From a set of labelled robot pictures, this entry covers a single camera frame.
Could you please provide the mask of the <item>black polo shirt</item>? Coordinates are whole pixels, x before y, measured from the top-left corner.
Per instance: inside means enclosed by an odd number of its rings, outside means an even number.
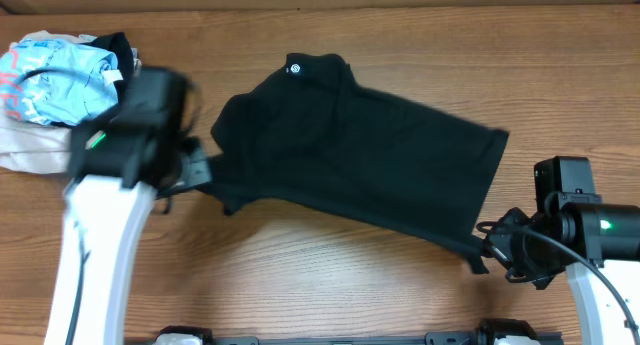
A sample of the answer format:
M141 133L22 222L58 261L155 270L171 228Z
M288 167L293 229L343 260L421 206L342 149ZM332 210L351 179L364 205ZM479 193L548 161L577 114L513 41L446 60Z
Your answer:
M227 214L280 199L435 243L486 268L472 233L508 133L359 85L340 56L291 53L212 126L205 194Z

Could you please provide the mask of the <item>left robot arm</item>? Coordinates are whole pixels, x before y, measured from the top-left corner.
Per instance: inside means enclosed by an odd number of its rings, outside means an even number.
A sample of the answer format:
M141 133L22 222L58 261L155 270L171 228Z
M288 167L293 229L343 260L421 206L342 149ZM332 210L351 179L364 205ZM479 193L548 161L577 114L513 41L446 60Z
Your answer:
M73 129L46 343L124 343L136 252L155 201L212 179L183 123L189 96L202 100L186 76L144 67L115 109Z

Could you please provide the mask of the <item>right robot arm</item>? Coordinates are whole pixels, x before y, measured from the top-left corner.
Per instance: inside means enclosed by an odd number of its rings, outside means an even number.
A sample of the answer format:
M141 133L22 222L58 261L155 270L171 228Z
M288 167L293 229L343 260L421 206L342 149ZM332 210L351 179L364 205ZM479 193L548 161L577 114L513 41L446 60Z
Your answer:
M586 157L541 161L534 182L534 215L512 208L477 224L486 256L505 268L508 282L538 290L566 274L583 343L638 343L638 207L604 203Z

